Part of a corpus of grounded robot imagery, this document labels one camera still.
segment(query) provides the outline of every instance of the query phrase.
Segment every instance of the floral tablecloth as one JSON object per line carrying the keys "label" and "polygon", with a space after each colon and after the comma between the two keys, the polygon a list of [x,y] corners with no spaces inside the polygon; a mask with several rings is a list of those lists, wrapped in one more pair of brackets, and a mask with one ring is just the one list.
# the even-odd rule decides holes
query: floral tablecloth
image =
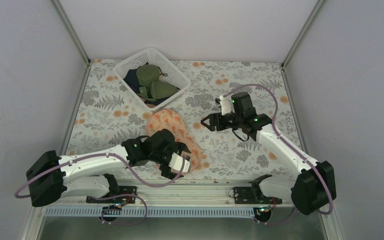
{"label": "floral tablecloth", "polygon": [[[146,134],[152,115],[141,107],[121,84],[113,67],[120,59],[95,59],[72,130],[68,155],[110,148],[122,141]],[[198,168],[185,176],[189,180],[253,180],[264,174],[289,175],[285,166],[263,145],[250,139],[238,140],[230,130],[210,132],[200,121],[219,112],[214,99],[242,84],[263,83],[279,102],[278,128],[300,146],[291,106],[278,63],[230,61],[172,61],[191,81],[191,86],[166,108],[186,122],[204,152]],[[262,90],[247,87],[258,113],[273,116],[275,104]],[[162,179],[155,163],[135,168],[144,179]],[[114,169],[119,179],[132,179],[127,169]]]}

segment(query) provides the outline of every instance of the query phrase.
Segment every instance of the robotic arm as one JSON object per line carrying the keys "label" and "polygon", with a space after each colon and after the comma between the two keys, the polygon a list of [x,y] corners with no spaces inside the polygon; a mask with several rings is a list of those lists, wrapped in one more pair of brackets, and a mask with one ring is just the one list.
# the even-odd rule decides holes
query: robotic arm
{"label": "robotic arm", "polygon": [[122,169],[125,164],[115,156],[127,160],[130,167],[143,166],[148,161],[155,162],[159,164],[163,177],[173,179],[176,176],[174,171],[188,173],[190,170],[189,156],[185,156],[184,161],[182,152],[191,153],[184,143],[176,142],[167,129],[160,130],[151,137],[139,136],[126,140],[121,145],[83,155],[57,156],[55,151],[48,151],[27,171],[27,180],[58,165],[64,166],[28,186],[31,204],[33,207],[42,207],[63,197],[101,198],[119,194],[117,181],[108,172]]}
{"label": "robotic arm", "polygon": [[257,114],[248,93],[240,92],[232,95],[231,102],[234,112],[231,112],[227,98],[220,96],[215,101],[221,105],[221,112],[209,114],[202,119],[202,125],[212,132],[232,129],[235,133],[235,130],[241,129],[248,138],[251,137],[275,154],[295,179],[295,183],[292,184],[291,181],[281,176],[263,175],[252,182],[256,198],[275,197],[292,201],[296,208],[305,215],[328,204],[329,199],[323,184],[309,164],[314,165],[322,176],[332,199],[336,198],[332,165],[327,161],[318,162],[308,156],[277,131],[272,125],[272,119],[266,114]]}

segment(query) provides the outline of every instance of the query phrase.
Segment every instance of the orange cloth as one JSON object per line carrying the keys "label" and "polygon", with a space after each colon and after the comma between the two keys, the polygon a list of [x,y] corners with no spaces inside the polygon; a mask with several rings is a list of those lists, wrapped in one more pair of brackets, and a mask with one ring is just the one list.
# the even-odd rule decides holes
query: orange cloth
{"label": "orange cloth", "polygon": [[148,136],[152,136],[155,132],[162,129],[167,129],[173,133],[176,142],[186,144],[187,148],[191,152],[190,154],[187,153],[187,155],[190,155],[189,161],[191,164],[191,172],[200,166],[201,160],[204,156],[203,150],[191,136],[188,128],[186,127],[185,121],[183,121],[177,112],[171,109],[164,109],[152,115],[148,125],[146,126],[146,134]]}

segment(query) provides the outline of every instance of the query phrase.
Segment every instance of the ventilation grille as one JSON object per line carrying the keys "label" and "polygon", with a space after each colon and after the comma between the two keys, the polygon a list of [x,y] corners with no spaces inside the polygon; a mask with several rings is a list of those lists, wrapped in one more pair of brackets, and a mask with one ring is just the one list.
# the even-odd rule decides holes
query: ventilation grille
{"label": "ventilation grille", "polygon": [[[102,206],[48,206],[46,217],[99,217]],[[144,207],[124,206],[105,217],[143,217]],[[148,218],[250,218],[252,207],[148,207]]]}

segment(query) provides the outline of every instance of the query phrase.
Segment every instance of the purple cable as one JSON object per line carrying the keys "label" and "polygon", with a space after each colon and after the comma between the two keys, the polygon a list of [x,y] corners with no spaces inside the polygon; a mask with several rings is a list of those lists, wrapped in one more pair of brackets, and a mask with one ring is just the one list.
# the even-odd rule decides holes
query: purple cable
{"label": "purple cable", "polygon": [[245,84],[245,85],[242,85],[242,86],[239,86],[235,89],[233,89],[232,91],[226,93],[223,95],[223,97],[227,97],[235,92],[237,92],[238,90],[242,89],[242,88],[245,88],[245,87],[251,87],[251,86],[254,86],[254,87],[258,87],[258,88],[262,88],[264,90],[266,90],[270,95],[271,97],[273,98],[274,100],[274,105],[275,105],[275,108],[274,108],[274,114],[273,114],[273,119],[272,119],[272,123],[271,125],[273,126],[273,131],[274,133],[279,137],[279,139],[285,143],[286,146],[288,146],[288,148],[290,148],[294,153],[296,153],[303,161],[305,161],[310,167],[311,169],[313,169],[313,171],[315,172],[315,174],[317,175],[318,179],[320,180],[321,182],[321,185],[323,185],[323,188],[324,190],[326,191],[326,194],[327,194],[327,199],[329,200],[329,210],[328,211],[320,211],[320,210],[317,210],[317,212],[319,212],[320,214],[323,214],[323,215],[329,215],[333,212],[334,210],[334,200],[332,199],[332,195],[331,195],[331,192],[329,191],[329,188],[328,188],[328,185],[326,185],[326,182],[325,180],[323,179],[322,175],[320,175],[319,171],[316,169],[316,167],[310,162],[307,160],[307,158],[301,154],[300,151],[298,151],[294,146],[292,146],[288,141],[286,141],[286,139],[284,139],[281,134],[279,133],[279,131],[276,129],[276,126],[275,126],[275,119],[276,119],[276,115],[278,114],[278,109],[279,109],[279,105],[278,105],[278,101],[276,100],[276,97],[275,95],[273,94],[272,91],[270,91],[267,87],[265,87],[264,85],[262,84],[258,84],[258,83],[251,83],[251,84]]}
{"label": "purple cable", "polygon": [[135,194],[120,194],[120,195],[115,195],[115,196],[110,196],[110,197],[92,197],[93,199],[95,200],[110,200],[110,199],[115,199],[115,198],[121,198],[121,197],[133,197],[133,198],[137,198],[139,199],[142,203],[143,203],[143,206],[145,207],[145,215],[137,222],[134,222],[134,223],[128,223],[128,222],[110,222],[110,221],[106,221],[104,220],[104,215],[108,212],[111,212],[111,211],[121,211],[121,209],[106,209],[104,211],[102,211],[102,214],[100,215],[100,220],[102,221],[102,223],[107,223],[109,225],[113,224],[113,225],[122,225],[122,226],[133,226],[133,225],[137,225],[137,224],[140,224],[142,223],[143,221],[145,221],[145,219],[147,218],[147,215],[148,215],[148,206],[145,202],[145,200],[143,200],[140,196],[137,196]]}
{"label": "purple cable", "polygon": [[[87,156],[82,156],[82,157],[76,158],[76,159],[74,159],[72,162],[73,162],[73,163],[78,163],[78,162],[80,162],[80,161],[82,161],[82,160],[91,159],[91,158],[96,158],[96,157],[106,157],[106,156],[107,156],[106,153],[96,153],[96,154],[91,154],[91,155],[87,155]],[[119,156],[119,155],[117,155],[117,154],[115,154],[115,153],[108,153],[108,156],[117,158],[117,159],[119,159],[120,161],[122,161],[122,162],[126,165],[126,167],[130,170],[130,172],[133,174],[133,176],[135,176],[135,177],[137,178],[137,180],[139,180],[139,182],[141,182],[141,183],[143,183],[144,185],[146,185],[146,186],[148,186],[148,187],[151,187],[151,188],[163,188],[163,187],[165,187],[165,186],[168,186],[168,185],[174,183],[174,182],[180,177],[180,175],[181,175],[182,172],[183,172],[183,168],[185,167],[185,157],[183,157],[183,161],[181,162],[181,168],[180,168],[180,171],[176,174],[176,176],[175,176],[172,180],[170,180],[170,181],[168,181],[168,182],[166,182],[166,183],[164,183],[164,184],[151,184],[151,183],[148,183],[148,182],[144,181],[144,180],[143,180],[143,179],[142,179],[142,178],[141,178],[141,177],[140,177],[140,176],[139,176],[139,175],[132,169],[132,167],[129,165],[129,163],[128,163],[126,160],[124,160],[121,156]],[[21,187],[19,187],[19,188],[17,189],[17,191],[15,191],[15,193],[14,193],[14,197],[16,197],[17,199],[25,199],[25,198],[29,198],[29,197],[30,197],[29,194],[28,194],[28,195],[19,195],[19,193],[20,193],[23,189],[25,189],[27,186],[29,186],[30,184],[32,184],[34,181],[36,181],[37,179],[39,179],[39,178],[45,176],[46,174],[49,174],[49,173],[52,172],[52,171],[55,171],[55,170],[60,169],[60,168],[62,168],[62,167],[65,167],[65,166],[67,166],[67,165],[69,165],[69,164],[70,164],[70,162],[68,161],[68,162],[62,163],[62,164],[60,164],[60,165],[51,167],[51,168],[49,168],[48,170],[39,173],[37,176],[33,177],[32,179],[30,179],[29,181],[27,181],[25,184],[23,184]]]}
{"label": "purple cable", "polygon": [[252,219],[254,219],[254,221],[256,221],[257,224],[263,223],[264,225],[277,225],[277,224],[283,224],[283,223],[287,222],[296,213],[297,213],[297,208],[294,208],[292,213],[287,218],[283,219],[282,221],[277,221],[277,222],[259,221],[259,220],[257,220],[257,218],[255,216],[253,216]]}

